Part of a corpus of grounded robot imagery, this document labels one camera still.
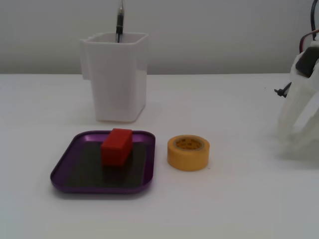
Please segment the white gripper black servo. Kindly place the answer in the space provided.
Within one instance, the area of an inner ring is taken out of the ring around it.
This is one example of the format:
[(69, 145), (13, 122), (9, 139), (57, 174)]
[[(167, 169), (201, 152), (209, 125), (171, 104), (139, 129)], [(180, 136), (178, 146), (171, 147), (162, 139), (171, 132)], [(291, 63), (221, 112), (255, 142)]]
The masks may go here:
[(278, 117), (278, 137), (289, 138), (289, 159), (319, 159), (319, 42), (312, 41), (291, 67), (292, 97)]

